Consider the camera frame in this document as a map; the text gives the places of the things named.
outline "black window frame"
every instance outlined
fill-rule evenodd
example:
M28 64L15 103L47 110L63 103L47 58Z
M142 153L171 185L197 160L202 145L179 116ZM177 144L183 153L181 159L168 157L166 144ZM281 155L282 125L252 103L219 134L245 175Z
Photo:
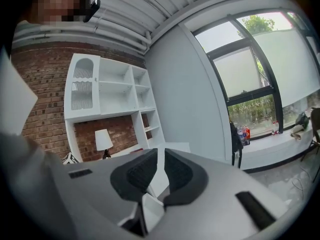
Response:
M280 91L278 87L278 83L275 77L275 74L272 70L272 67L263 52L262 48L259 46L258 42L255 40L255 38L249 33L249 31L237 20L238 18L247 17L250 15L257 15L257 14L263 14L263 13L282 13L283 16L290 22L290 24L298 31L300 36L303 38L306 46L308 47L309 51L311 52L311 55L313 57L313 60L315 62L318 74L320 76L320 64L317 59L317 54L315 54L314 50L312 49L312 46L310 45L307 37L312 37L314 39L315 45L316 45L316 51L320 53L320 39L319 36L314 29L313 25L309 21L308 17L305 16L303 11L297 11L293 9L287 9L287 8L268 8L268 9L258 9L258 10L249 10L237 14L228 14L227 17L224 17L222 19L219 19L217 21L211 22L195 31L192 32L192 34L196 37L197 35L214 28L218 25L221 25L226 22L230 22L243 36L243 39L236 40L234 42L225 44L221 47L218 47L212 51L206 52L206 56L208 60L211 63L211 66L214 70L214 73L218 79L218 82L220 84L222 94L224 97L225 105L229 114L228 107L240 104L247 101L252 101L261 97L265 97L268 95L273 95L273 102L274 102L274 108L275 108L275 117L276 120L279 123L279 133L283 133L286 130L289 130L293 128L295 125L290 125L286 128L284 128L284 114L283 114L283 107L282 107L282 100L280 96ZM305 25L306 29L301 29L299 25L296 23L296 21L288 15L288 13L294 13ZM268 78L269 86L265 86L256 90L248 91L245 93L238 94L236 96L228 97L226 93L226 89L224 86L224 83L220 77L220 74L218 72L218 69L214 63L214 59L217 59L221 56L230 54L232 52L238 51L240 49L250 47L252 51L254 52L254 55L259 59L263 70ZM256 137L251 138L252 141L261 139L267 136L270 136L271 133L259 135Z

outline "white lamp shade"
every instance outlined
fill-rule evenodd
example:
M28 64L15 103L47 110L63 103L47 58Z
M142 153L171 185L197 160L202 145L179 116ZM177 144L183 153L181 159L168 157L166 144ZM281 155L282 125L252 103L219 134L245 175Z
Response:
M107 129L97 130L95 132L95 145L97 151L107 150L114 146L112 144Z

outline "white floor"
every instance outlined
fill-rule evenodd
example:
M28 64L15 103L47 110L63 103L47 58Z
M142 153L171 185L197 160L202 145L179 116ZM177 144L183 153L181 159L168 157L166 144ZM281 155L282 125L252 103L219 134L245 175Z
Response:
M309 152L303 161L300 161L301 158L299 158L270 170L251 173L250 176L268 187L289 208L292 208L302 202L303 199L308 198L310 190L317 183L317 180L312 183L320 166L320 151L318 154L316 154L316 151L317 149L314 149Z

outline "white shelving unit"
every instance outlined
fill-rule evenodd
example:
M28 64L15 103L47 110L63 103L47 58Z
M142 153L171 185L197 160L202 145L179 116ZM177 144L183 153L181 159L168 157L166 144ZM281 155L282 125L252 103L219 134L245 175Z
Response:
M142 115L146 114L146 131ZM165 142L155 98L144 68L89 54L73 54L65 85L64 119L72 154L82 161L74 123L131 115L138 144L152 149Z

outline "ceiling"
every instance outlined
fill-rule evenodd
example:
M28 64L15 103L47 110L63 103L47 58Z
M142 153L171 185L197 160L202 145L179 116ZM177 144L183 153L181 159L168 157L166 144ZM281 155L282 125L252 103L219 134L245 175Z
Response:
M100 9L88 23L77 22L73 26L55 28L19 25L13 45L26 45L35 40L48 42L57 38L66 41L86 38L113 43L143 55L161 35L186 18L188 12L192 9L199 11L210 5L210 1L212 0L101 0Z

